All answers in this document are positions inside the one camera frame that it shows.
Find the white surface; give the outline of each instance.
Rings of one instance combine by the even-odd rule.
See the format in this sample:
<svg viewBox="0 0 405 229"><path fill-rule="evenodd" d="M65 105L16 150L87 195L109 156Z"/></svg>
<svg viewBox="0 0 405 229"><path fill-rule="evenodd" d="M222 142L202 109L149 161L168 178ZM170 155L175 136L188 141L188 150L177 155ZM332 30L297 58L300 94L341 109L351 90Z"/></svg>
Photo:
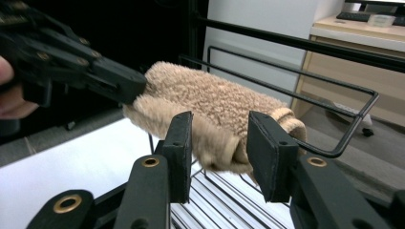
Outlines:
<svg viewBox="0 0 405 229"><path fill-rule="evenodd" d="M26 228L50 198L67 190L101 196L126 182L136 159L150 153L148 134L124 118L2 167L0 228Z"/></svg>
<svg viewBox="0 0 405 229"><path fill-rule="evenodd" d="M395 41L343 31L332 31L322 28L312 28L310 34L386 50L405 52L405 42L403 41Z"/></svg>
<svg viewBox="0 0 405 229"><path fill-rule="evenodd" d="M309 31L316 17L327 16L341 10L341 0L310 0L310 1L265 1L265 0L221 0L210 1L208 18L234 25L250 27L262 31L271 31L299 38L308 39ZM205 35L205 48L210 45L223 47L227 45L232 51L243 50L245 54L265 60L277 59L298 69L301 68L305 51L278 45L275 43L246 37L239 34L207 28ZM297 83L297 74L281 72L271 67L260 65L242 58L232 57L222 52L211 55L212 63L258 78L294 91ZM215 72L216 75L234 80L226 73ZM258 85L246 84L247 87L261 93L280 98L290 103L291 98L284 94L270 92Z"/></svg>

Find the terry cloth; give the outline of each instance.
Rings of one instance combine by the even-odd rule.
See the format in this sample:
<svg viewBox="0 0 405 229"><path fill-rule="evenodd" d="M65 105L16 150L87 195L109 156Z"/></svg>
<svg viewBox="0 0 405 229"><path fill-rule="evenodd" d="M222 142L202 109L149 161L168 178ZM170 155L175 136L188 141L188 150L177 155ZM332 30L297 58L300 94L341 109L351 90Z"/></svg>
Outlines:
<svg viewBox="0 0 405 229"><path fill-rule="evenodd" d="M133 124L165 139L173 116L191 111L193 154L211 171L251 173L246 153L249 111L270 115L291 136L307 140L303 122L280 100L212 73L167 62L145 74L146 89L123 113Z"/></svg>

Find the metal rod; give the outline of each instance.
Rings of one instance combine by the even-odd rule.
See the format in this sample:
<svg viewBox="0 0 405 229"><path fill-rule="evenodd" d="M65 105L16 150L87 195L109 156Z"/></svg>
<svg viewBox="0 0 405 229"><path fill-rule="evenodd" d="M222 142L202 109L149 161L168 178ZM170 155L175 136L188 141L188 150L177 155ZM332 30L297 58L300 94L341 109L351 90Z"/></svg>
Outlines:
<svg viewBox="0 0 405 229"><path fill-rule="evenodd" d="M194 20L199 26L207 26L223 31L235 32L241 35L258 38L281 45L294 47L297 49L318 52L321 54L346 59L357 63L375 66L377 68L405 73L405 59L403 58L379 54L375 52L364 52L360 50L314 42L307 39L283 35L275 32L261 31L248 27L237 26L225 22L203 18L197 13L194 15Z"/></svg>

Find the brass insert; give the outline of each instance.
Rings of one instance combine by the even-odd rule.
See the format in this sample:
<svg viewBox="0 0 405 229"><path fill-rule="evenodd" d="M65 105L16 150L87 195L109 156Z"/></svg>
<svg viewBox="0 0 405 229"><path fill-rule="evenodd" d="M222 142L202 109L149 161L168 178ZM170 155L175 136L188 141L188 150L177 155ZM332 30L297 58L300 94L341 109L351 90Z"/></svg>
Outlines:
<svg viewBox="0 0 405 229"><path fill-rule="evenodd" d="M56 202L53 210L58 214L68 213L78 207L81 200L81 196L78 194L65 196Z"/></svg>
<svg viewBox="0 0 405 229"><path fill-rule="evenodd" d="M319 157L310 157L307 159L307 162L316 167L325 167L327 166L327 162Z"/></svg>
<svg viewBox="0 0 405 229"><path fill-rule="evenodd" d="M155 167L160 163L160 161L157 158L146 158L145 160L142 161L142 165L144 167Z"/></svg>

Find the dish rack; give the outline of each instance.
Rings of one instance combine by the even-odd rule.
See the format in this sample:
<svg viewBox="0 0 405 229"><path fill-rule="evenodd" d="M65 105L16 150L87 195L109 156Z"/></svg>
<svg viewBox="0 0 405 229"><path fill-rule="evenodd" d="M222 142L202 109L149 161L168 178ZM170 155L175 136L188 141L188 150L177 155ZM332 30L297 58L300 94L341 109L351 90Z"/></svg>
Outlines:
<svg viewBox="0 0 405 229"><path fill-rule="evenodd" d="M309 52L319 52L337 58L405 73L404 59L317 43L274 32L259 31L252 28L245 28L210 20L199 14L198 1L187 2L188 3L185 4L186 6L184 6L186 13L184 14L183 20L187 22L184 26L186 31L184 33L184 40L188 40L188 43L186 46L187 48L184 50L184 53L186 54L181 54L179 56L179 63L181 65L197 70L207 70L208 72L215 69L228 73L275 92L289 95L293 97L293 99L304 100L314 106L338 115L346 116L352 120L348 125L346 132L342 135L340 140L338 140L336 146L332 150L324 150L315 145L294 138L299 147L318 156L337 158L343 154L355 130L359 127L363 118L378 99L378 92L342 81L337 81L324 75L306 72L301 69L292 68L290 66L281 65L216 46L209 46L206 48L207 58L206 61L203 61L199 54L199 48L201 47L201 44L198 42L199 32L203 32L208 27L230 31ZM305 77L311 77L316 80L358 91L361 94L367 94L370 98L365 102L364 106L359 109L358 113L354 113L333 106L326 101L292 92L248 75L236 73L230 69L215 65L211 62L211 53L214 51L224 52L284 71L297 73L300 77L304 75ZM253 183L247 175L205 171L198 165L197 161L194 160L192 163L190 202L186 204L171 204L171 226L173 228L294 228L294 222L291 219L289 208L290 202L265 202L259 186Z"/></svg>

